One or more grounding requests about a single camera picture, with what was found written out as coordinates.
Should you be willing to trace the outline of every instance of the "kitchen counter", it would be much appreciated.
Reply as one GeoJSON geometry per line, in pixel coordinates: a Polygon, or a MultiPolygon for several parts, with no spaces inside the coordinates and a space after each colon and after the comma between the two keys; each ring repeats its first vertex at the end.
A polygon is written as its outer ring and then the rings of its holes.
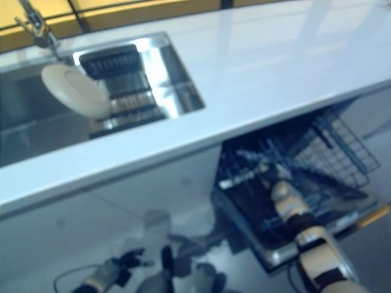
{"type": "MultiPolygon", "coordinates": [[[[1,212],[221,143],[391,86],[391,10],[382,0],[290,1],[172,18],[62,40],[67,52],[166,31],[206,108],[0,169],[1,212]]],[[[0,71],[40,62],[26,48],[0,71]]]]}

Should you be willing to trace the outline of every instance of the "chrome faucet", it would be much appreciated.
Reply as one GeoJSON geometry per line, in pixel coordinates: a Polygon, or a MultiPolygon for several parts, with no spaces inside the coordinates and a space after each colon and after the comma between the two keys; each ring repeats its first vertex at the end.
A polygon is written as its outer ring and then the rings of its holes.
{"type": "Polygon", "coordinates": [[[15,21],[32,37],[35,45],[41,48],[49,48],[53,55],[60,59],[56,50],[59,41],[46,24],[41,13],[33,8],[29,0],[19,0],[19,3],[24,9],[27,22],[25,23],[18,17],[15,17],[15,21]]]}

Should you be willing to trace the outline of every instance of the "dish rack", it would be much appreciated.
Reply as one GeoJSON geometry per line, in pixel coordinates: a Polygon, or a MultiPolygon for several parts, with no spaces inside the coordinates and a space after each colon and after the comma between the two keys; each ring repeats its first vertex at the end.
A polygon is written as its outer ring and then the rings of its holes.
{"type": "Polygon", "coordinates": [[[298,253],[265,187],[269,177],[260,166],[268,164],[288,170],[315,217],[334,234],[376,203],[359,188],[369,183],[368,174],[380,164],[332,108],[226,141],[212,199],[244,234],[266,270],[298,253]]]}
{"type": "Polygon", "coordinates": [[[91,120],[90,138],[166,118],[157,105],[135,45],[82,55],[82,69],[110,93],[112,115],[91,120]]]}

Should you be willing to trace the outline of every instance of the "sink basin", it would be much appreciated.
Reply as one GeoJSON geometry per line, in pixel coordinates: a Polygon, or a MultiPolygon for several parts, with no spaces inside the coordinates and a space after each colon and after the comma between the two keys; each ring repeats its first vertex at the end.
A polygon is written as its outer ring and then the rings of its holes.
{"type": "Polygon", "coordinates": [[[204,107],[165,33],[77,51],[64,61],[109,92],[112,116],[91,120],[58,102],[40,78],[48,63],[3,73],[0,167],[204,107]]]}

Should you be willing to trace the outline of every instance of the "open dishwasher door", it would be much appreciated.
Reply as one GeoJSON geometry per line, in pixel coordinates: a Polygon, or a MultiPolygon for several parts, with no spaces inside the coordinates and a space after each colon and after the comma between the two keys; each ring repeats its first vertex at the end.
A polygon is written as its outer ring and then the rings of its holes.
{"type": "Polygon", "coordinates": [[[287,170],[316,220],[338,236],[376,206],[359,189],[379,166],[332,109],[321,109],[226,141],[213,201],[271,272],[299,254],[270,197],[278,173],[287,170]]]}

